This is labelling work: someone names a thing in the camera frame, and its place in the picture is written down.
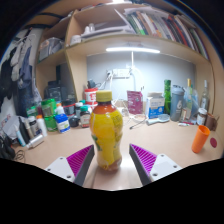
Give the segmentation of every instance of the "pink gripper pad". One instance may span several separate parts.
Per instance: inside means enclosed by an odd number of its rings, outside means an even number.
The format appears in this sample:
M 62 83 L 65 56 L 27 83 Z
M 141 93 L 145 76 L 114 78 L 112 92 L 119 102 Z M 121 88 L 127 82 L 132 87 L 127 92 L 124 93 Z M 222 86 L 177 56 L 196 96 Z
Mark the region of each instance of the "pink gripper pad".
M 145 169 L 145 172 L 149 176 L 150 171 L 156 161 L 157 155 L 155 155 L 152 152 L 149 152 L 148 150 L 145 150 L 137 145 L 131 144 L 132 148 L 136 152 L 136 155 L 138 156 L 139 160 L 142 163 L 143 168 Z
M 81 149 L 78 152 L 76 152 L 66 158 L 75 177 L 77 177 L 77 175 L 82 167 L 82 164 L 85 161 L 86 155 L 88 154 L 91 147 L 92 147 L 92 145 L 90 145 L 84 149 Z

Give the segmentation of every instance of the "storage box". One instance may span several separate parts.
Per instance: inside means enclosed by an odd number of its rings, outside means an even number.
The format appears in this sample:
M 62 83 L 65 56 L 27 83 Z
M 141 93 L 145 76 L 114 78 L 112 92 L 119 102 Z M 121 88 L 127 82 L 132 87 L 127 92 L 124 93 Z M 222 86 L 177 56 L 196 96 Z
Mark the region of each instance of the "storage box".
M 149 93 L 146 99 L 145 115 L 151 118 L 157 118 L 158 115 L 163 114 L 165 98 L 162 93 Z
M 58 38 L 52 37 L 50 39 L 45 40 L 40 45 L 39 61 L 42 61 L 49 55 L 59 51 L 63 48 L 63 46 L 64 42 Z
M 131 114 L 143 113 L 143 102 L 141 91 L 127 91 L 128 94 L 128 111 Z

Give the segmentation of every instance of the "blue container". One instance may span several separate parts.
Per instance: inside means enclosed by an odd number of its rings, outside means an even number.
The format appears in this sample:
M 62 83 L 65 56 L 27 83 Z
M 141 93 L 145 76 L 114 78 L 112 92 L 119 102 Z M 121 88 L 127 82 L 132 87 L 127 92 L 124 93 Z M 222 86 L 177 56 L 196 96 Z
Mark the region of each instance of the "blue container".
M 68 117 L 65 114 L 58 114 L 55 117 L 57 128 L 60 133 L 65 133 L 70 130 Z

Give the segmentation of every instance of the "plastic bottle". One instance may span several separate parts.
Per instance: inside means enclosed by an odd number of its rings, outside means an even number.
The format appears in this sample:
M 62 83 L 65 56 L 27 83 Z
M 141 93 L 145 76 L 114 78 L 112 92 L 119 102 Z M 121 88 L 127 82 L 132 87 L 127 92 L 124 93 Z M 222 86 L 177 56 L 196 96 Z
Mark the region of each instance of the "plastic bottle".
M 75 104 L 75 113 L 78 119 L 80 119 L 80 112 L 81 112 L 80 107 L 82 106 L 83 106 L 83 103 L 81 102 Z
M 191 80 L 187 79 L 188 87 L 187 87 L 187 108 L 192 110 L 192 88 L 191 88 Z
M 40 143 L 42 143 L 43 141 L 44 141 L 44 136 L 42 134 L 39 134 L 39 135 L 35 136 L 33 139 L 31 139 L 30 142 L 26 145 L 26 147 L 28 149 L 34 148 L 37 145 L 39 145 Z
M 58 114 L 64 114 L 64 108 L 61 106 L 61 103 L 57 103 L 57 108 L 55 109 L 55 113 Z
M 204 91 L 202 93 L 200 107 L 208 111 L 208 103 L 209 103 L 208 84 L 207 80 L 204 80 Z
M 34 138 L 33 132 L 30 128 L 29 120 L 25 119 L 24 124 L 25 124 L 26 130 L 27 130 L 27 133 L 28 133 L 30 139 Z
M 41 133 L 43 134 L 44 137 L 47 136 L 47 127 L 46 124 L 44 122 L 43 116 L 42 115 L 37 115 L 37 126 L 38 128 L 41 130 Z
M 20 133 L 21 133 L 25 143 L 28 144 L 30 138 L 29 138 L 29 135 L 28 135 L 28 133 L 26 131 L 26 127 L 25 127 L 24 123 L 21 120 L 21 117 L 19 117 L 19 131 L 20 131 Z
M 23 146 L 23 147 L 26 146 L 26 143 L 25 143 L 25 141 L 24 141 L 24 139 L 23 139 L 23 137 L 22 137 L 22 135 L 19 131 L 19 128 L 15 124 L 14 124 L 14 127 L 15 127 L 15 130 L 16 130 L 16 135 L 17 135 L 17 138 L 19 140 L 20 145 Z
M 33 135 L 36 136 L 40 134 L 39 128 L 37 126 L 36 118 L 34 116 L 30 116 L 28 117 L 28 120 L 29 120 L 29 124 L 30 124 Z
M 171 107 L 170 85 L 171 80 L 164 80 L 164 98 L 165 98 L 164 114 L 170 114 L 170 107 Z
M 97 163 L 107 171 L 117 170 L 122 161 L 120 142 L 123 118 L 111 100 L 111 91 L 97 91 L 98 105 L 90 115 L 90 130 L 97 147 Z
M 90 112 L 88 111 L 88 106 L 80 107 L 80 121 L 82 128 L 89 127 L 89 119 L 90 119 Z

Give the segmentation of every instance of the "white bottle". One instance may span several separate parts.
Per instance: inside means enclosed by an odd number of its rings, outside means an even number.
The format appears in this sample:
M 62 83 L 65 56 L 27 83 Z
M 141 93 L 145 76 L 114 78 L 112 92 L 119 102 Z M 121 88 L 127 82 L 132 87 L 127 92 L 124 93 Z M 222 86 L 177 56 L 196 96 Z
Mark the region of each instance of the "white bottle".
M 202 93 L 202 98 L 201 98 L 201 108 L 204 108 L 205 110 L 208 110 L 208 102 L 209 102 L 209 94 L 208 94 L 208 85 L 207 85 L 207 80 L 204 80 L 204 91 Z
M 14 124 L 14 127 L 15 127 L 15 130 L 16 130 L 16 135 L 17 135 L 17 138 L 19 140 L 19 143 L 20 143 L 21 146 L 24 147 L 26 145 L 26 143 L 25 143 L 25 141 L 24 141 L 24 139 L 23 139 L 23 137 L 22 137 L 22 135 L 19 131 L 19 128 L 15 124 Z
M 46 124 L 45 121 L 42 117 L 42 115 L 37 115 L 37 126 L 39 129 L 41 129 L 41 133 L 44 137 L 47 136 L 47 128 L 46 128 Z

